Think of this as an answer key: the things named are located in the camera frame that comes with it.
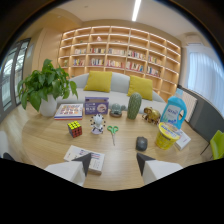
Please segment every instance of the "blue toy bottle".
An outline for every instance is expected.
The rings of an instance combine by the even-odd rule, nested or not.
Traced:
[[[183,91],[177,88],[175,96],[171,96],[168,99],[168,103],[163,111],[163,114],[160,118],[160,122],[168,122],[181,129],[181,125],[187,115],[187,107],[184,101],[182,100]],[[179,115],[181,111],[184,111],[183,117],[179,120]]]

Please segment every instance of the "yellow toy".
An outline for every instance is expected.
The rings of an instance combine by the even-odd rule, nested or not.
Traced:
[[[149,123],[158,124],[161,114],[158,110],[153,109],[152,107],[144,108],[144,113],[146,115],[142,115],[142,117],[147,120]]]

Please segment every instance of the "colorful box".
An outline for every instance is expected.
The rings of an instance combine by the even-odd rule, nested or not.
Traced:
[[[85,114],[107,114],[109,97],[85,97]]]
[[[78,137],[82,134],[82,126],[78,121],[73,121],[68,123],[68,131],[73,138]]]

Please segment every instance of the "white sofa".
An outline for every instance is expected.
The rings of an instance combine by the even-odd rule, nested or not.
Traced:
[[[109,97],[109,109],[111,109],[111,106],[114,103],[125,105],[126,110],[128,109],[128,102],[130,99],[130,97],[127,96],[130,82],[129,76],[126,76],[121,73],[112,72],[111,91],[109,93],[98,91],[84,91],[83,88],[87,83],[88,77],[89,73],[86,73],[70,79],[70,81],[74,81],[77,85],[78,99],[75,95],[72,95],[72,93],[70,93],[67,99],[62,99],[62,97],[58,97],[57,103],[84,103],[85,97]],[[153,109],[158,110],[162,115],[165,106],[166,102],[156,92],[153,91],[152,101],[142,99],[142,104],[139,113],[143,114],[145,107],[152,107]]]

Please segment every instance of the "plant pot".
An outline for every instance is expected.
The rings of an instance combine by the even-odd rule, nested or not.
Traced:
[[[40,113],[45,117],[52,117],[56,113],[57,101],[54,99],[53,95],[47,95],[48,102],[41,99]]]

